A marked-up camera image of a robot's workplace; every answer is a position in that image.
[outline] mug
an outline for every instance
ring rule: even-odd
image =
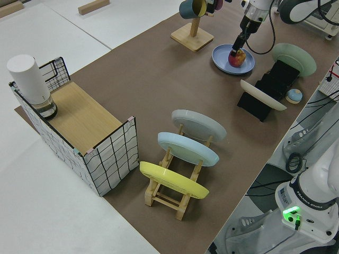
[[[206,0],[185,0],[179,6],[179,12],[184,19],[202,17],[206,13]]]

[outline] apple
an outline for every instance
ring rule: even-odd
[[[240,67],[246,59],[246,53],[238,49],[236,53],[231,51],[228,55],[228,62],[233,67]]]

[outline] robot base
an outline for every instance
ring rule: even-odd
[[[295,232],[281,220],[279,209],[257,217],[241,217],[226,231],[226,254],[263,254],[267,251],[269,254],[300,254],[310,248],[335,243],[335,240],[320,243],[299,231]]]
[[[339,227],[337,204],[323,211],[313,209],[299,200],[289,182],[277,187],[275,201],[282,212],[282,223],[286,226],[294,229],[299,217],[300,233],[321,243],[327,243],[335,237]]]

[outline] wire basket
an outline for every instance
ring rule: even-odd
[[[40,70],[51,92],[70,81],[62,57],[41,66]],[[130,171],[139,165],[134,116],[82,155],[34,109],[21,94],[14,81],[9,85],[45,143],[99,196],[115,188]]]

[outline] brown paper mat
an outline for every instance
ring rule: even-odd
[[[118,119],[136,117],[142,161],[157,164],[163,158],[165,151],[157,144],[157,134],[177,131],[171,120],[173,110],[200,112],[228,132],[224,141],[210,147],[220,161],[212,168],[202,168],[198,178],[210,194],[202,200],[192,198],[182,222],[174,218],[175,211],[169,207],[157,202],[152,207],[144,205],[148,178],[138,169],[105,195],[161,254],[206,251],[339,55],[337,38],[326,41],[321,32],[305,24],[283,24],[272,14],[276,42],[302,47],[314,57],[318,70],[293,85],[304,94],[300,104],[282,100],[288,109],[271,111],[262,123],[236,106],[243,92],[239,81],[242,78],[255,84],[261,79],[274,64],[271,54],[252,54],[256,65],[242,77],[223,73],[211,58],[216,46],[235,41],[242,17],[237,1],[225,3],[214,17],[203,17],[199,27],[215,38],[192,52],[170,38],[173,31],[191,22],[176,14],[72,75],[74,82]],[[249,43],[257,51],[271,46],[268,18]],[[191,165],[179,160],[172,163],[171,168],[183,174],[192,172]]]

